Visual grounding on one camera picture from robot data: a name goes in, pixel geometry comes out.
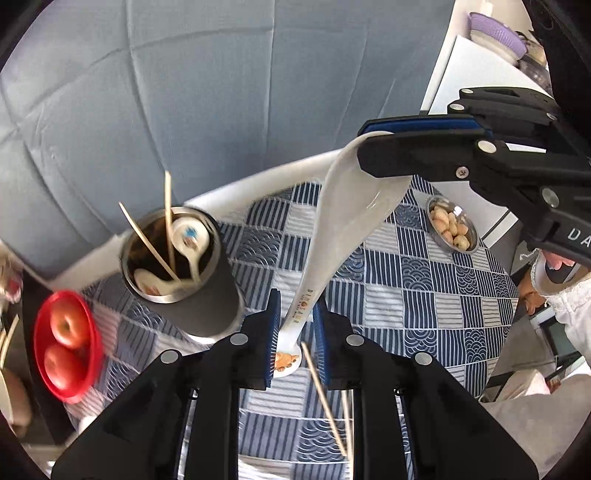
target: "utensil holder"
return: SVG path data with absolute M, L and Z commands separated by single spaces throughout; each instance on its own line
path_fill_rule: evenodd
M 164 281 L 172 280 L 135 232 L 121 249 L 121 271 L 125 285 L 140 303 L 169 320 L 183 332 L 202 343 L 213 343 L 232 333 L 242 320 L 243 302 L 236 288 L 216 221 L 202 210 L 173 207 L 173 221 L 182 216 L 201 220 L 210 235 L 207 250 L 199 261 L 202 282 L 180 288 L 170 295 L 155 296 L 142 292 L 135 284 L 134 271 L 145 268 Z M 165 260 L 165 210 L 158 210 L 138 221 L 139 227 Z M 177 275 L 191 278 L 186 257 L 174 250 Z

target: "spoon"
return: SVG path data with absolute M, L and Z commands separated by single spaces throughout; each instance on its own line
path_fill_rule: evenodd
M 170 295 L 180 288 L 189 288 L 194 285 L 192 280 L 165 281 L 143 268 L 135 270 L 134 280 L 138 288 L 146 295 L 155 296 Z
M 297 339 L 316 300 L 349 255 L 396 208 L 412 177 L 377 179 L 361 170 L 357 149 L 366 138 L 389 135 L 371 132 L 355 138 L 331 165 L 320 190 L 314 231 L 306 266 L 285 322 L 279 330 L 277 351 L 299 355 L 274 376 L 292 374 L 301 364 Z
M 201 283 L 199 259 L 209 246 L 209 232 L 201 220 L 181 217 L 173 223 L 173 245 L 189 261 L 191 277 Z

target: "wooden skewer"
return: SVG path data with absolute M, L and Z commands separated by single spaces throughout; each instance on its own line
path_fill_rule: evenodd
M 173 180 L 170 176 L 170 172 L 167 170 L 164 172 L 164 219 L 166 220 L 166 244 L 168 246 L 168 261 L 170 263 L 170 269 L 176 273 L 177 267 L 174 259 L 173 247 L 173 213 L 171 210 L 172 184 Z
M 8 330 L 8 334 L 6 335 L 4 342 L 2 343 L 2 348 L 0 349 L 0 369 L 4 368 L 4 362 L 6 361 L 6 356 L 8 355 L 8 347 L 10 346 L 12 336 L 14 335 L 14 332 L 17 329 L 17 323 L 18 315 L 15 315 L 10 325 L 10 329 Z
M 160 263 L 160 265 L 163 266 L 163 268 L 173 278 L 173 280 L 181 281 L 181 279 L 177 277 L 177 274 L 175 272 L 173 272 L 170 269 L 170 267 L 168 266 L 168 264 L 164 261 L 164 258 L 162 258 L 160 256 L 160 254 L 156 251 L 156 249 L 154 248 L 154 246 L 152 245 L 152 243 L 150 243 L 150 240 L 148 240 L 148 237 L 146 237 L 144 235 L 144 233 L 141 230 L 141 228 L 139 227 L 139 225 L 137 223 L 135 223 L 134 219 L 130 217 L 129 213 L 127 213 L 127 210 L 125 210 L 125 207 L 123 206 L 123 203 L 119 202 L 119 206 L 121 207 L 121 211 L 123 211 L 123 214 L 127 218 L 127 221 L 129 222 L 129 224 L 131 225 L 131 227 L 134 229 L 135 233 L 138 234 L 138 237 L 141 238 L 141 241 L 144 243 L 144 245 L 146 247 L 148 247 L 148 250 L 150 250 L 150 252 L 156 258 L 156 260 L 158 260 L 158 263 Z
M 320 403 L 322 403 L 322 406 L 324 407 L 324 413 L 329 421 L 330 429 L 332 430 L 333 436 L 335 437 L 336 444 L 339 446 L 341 455 L 347 458 L 347 449 L 345 448 L 343 440 L 339 435 L 339 429 L 336 427 L 335 418 L 333 417 L 333 414 L 330 411 L 329 402 L 328 400 L 326 400 L 324 389 L 322 388 L 322 385 L 320 383 L 320 378 L 318 378 L 318 372 L 316 371 L 316 367 L 314 367 L 314 364 L 312 363 L 312 357 L 310 356 L 310 351 L 308 350 L 308 346 L 305 342 L 301 343 L 301 350 L 302 352 L 304 352 L 304 356 L 306 357 L 306 361 L 308 362 L 308 367 L 310 368 L 310 373 L 312 374 L 314 386 L 316 387 L 316 391 L 318 392 Z
M 351 431 L 351 419 L 349 412 L 349 391 L 340 391 L 340 400 L 343 404 L 343 415 L 345 417 L 345 436 L 347 441 L 347 458 L 351 462 L 351 468 L 353 468 L 353 432 Z

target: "checkered tablecloth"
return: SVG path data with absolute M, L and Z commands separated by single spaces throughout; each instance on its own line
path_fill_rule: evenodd
M 286 314 L 306 260 L 320 188 L 320 181 L 296 185 L 218 219 L 246 314 L 266 306 L 271 288 L 281 292 Z M 334 275 L 327 304 L 388 352 L 430 352 L 478 396 L 509 331 L 518 293 L 484 245 L 474 255 L 449 255 L 433 242 L 424 200 L 435 193 L 413 178 L 396 210 Z M 140 305 L 120 274 L 83 293 L 106 361 L 83 401 L 69 406 L 74 420 L 102 411 L 163 350 L 205 348 Z M 314 354 L 311 324 L 301 338 Z M 329 392 L 328 398 L 344 438 L 339 394 Z M 266 392 L 243 392 L 240 407 L 241 478 L 348 478 L 305 362 L 293 375 L 273 380 Z

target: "gray upholstered wall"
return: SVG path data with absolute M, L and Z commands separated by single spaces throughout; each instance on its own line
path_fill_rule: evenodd
M 453 0 L 54 0 L 0 73 L 0 238 L 51 277 L 158 208 L 418 113 Z

